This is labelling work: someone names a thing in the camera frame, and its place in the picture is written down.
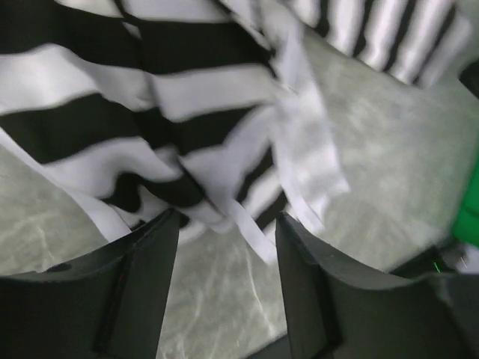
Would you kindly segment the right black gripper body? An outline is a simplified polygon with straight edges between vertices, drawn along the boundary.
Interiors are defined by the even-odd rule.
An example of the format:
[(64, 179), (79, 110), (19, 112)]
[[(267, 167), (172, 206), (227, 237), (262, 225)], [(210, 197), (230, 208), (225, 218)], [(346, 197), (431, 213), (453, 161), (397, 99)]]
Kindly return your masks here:
[(462, 242), (433, 245), (392, 269), (392, 274), (415, 278), (430, 273), (478, 273), (478, 249)]

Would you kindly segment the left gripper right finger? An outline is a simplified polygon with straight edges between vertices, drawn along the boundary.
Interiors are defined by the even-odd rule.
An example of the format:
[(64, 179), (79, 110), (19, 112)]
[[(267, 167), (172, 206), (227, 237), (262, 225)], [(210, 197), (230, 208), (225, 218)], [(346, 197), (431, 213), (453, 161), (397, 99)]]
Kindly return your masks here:
[(289, 215), (275, 230), (294, 358), (476, 358), (478, 276), (398, 277), (310, 234)]

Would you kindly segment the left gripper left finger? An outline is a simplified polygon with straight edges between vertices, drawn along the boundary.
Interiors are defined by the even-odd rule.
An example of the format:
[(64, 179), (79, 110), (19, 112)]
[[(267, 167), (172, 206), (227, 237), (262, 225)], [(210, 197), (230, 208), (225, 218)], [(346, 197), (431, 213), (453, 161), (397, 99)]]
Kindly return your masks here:
[(179, 215), (44, 272), (1, 278), (3, 358), (154, 358)]

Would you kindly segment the black white striped tank top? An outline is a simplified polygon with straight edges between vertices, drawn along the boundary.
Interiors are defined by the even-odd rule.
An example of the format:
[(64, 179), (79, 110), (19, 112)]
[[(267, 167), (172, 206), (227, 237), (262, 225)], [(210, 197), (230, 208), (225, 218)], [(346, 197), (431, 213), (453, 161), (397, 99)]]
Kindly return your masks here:
[(173, 208), (183, 241), (236, 227), (265, 262), (287, 211), (347, 193), (306, 29), (405, 85), (466, 46), (456, 1), (3, 1), (1, 145), (109, 241)]

